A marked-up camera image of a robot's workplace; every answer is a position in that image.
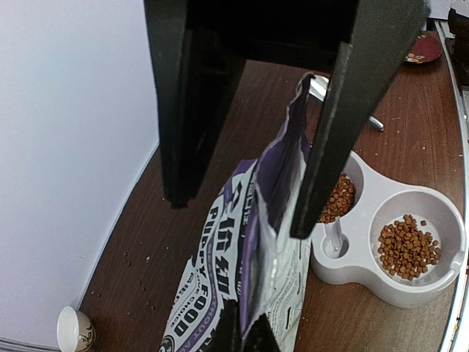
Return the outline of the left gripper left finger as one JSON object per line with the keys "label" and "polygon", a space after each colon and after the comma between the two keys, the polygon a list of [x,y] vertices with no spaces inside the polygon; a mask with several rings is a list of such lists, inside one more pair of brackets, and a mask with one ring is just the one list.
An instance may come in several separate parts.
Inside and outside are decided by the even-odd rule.
{"label": "left gripper left finger", "polygon": [[199,351],[235,352],[241,349],[239,304],[228,300],[221,311],[212,339]]}

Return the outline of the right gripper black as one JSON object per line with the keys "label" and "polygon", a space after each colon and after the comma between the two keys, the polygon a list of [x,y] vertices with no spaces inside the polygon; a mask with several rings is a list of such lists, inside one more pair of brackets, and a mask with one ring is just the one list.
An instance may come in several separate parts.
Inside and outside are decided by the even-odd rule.
{"label": "right gripper black", "polygon": [[163,190],[173,208],[199,192],[245,59],[330,72],[357,9],[357,1],[144,2]]}

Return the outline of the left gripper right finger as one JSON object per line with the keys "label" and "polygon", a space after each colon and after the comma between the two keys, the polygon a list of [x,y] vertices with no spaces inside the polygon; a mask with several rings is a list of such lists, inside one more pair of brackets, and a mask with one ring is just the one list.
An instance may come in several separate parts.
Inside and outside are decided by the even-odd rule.
{"label": "left gripper right finger", "polygon": [[279,346],[266,314],[263,314],[251,327],[243,347],[244,352],[279,352]]}

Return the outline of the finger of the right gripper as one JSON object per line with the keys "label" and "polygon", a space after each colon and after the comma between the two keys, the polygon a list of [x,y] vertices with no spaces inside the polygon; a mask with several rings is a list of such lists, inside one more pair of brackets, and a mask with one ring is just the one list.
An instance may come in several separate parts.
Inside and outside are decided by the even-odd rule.
{"label": "finger of the right gripper", "polygon": [[295,206],[290,235],[314,229],[358,137],[429,15],[426,1],[360,1],[339,46]]}

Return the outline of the purple puppy food bag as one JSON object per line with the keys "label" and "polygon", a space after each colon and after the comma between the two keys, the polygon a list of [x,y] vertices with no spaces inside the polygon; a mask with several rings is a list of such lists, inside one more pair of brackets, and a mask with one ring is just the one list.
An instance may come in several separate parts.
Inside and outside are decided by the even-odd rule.
{"label": "purple puppy food bag", "polygon": [[162,351],[199,351],[212,339],[225,302],[239,304],[241,349],[266,314],[280,351],[293,351],[300,324],[311,243],[289,234],[306,169],[311,74],[276,138],[257,159],[241,161],[218,193],[197,251],[183,271]]}

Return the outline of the grey double pet bowl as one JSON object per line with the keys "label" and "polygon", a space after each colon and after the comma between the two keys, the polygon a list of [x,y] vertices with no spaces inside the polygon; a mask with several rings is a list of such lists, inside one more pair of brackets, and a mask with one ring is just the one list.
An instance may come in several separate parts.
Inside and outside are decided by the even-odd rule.
{"label": "grey double pet bowl", "polygon": [[456,206],[436,190],[383,176],[356,153],[344,176],[355,188],[354,203],[314,228],[314,273],[333,285],[363,285],[395,307],[437,298],[465,262],[465,226]]}

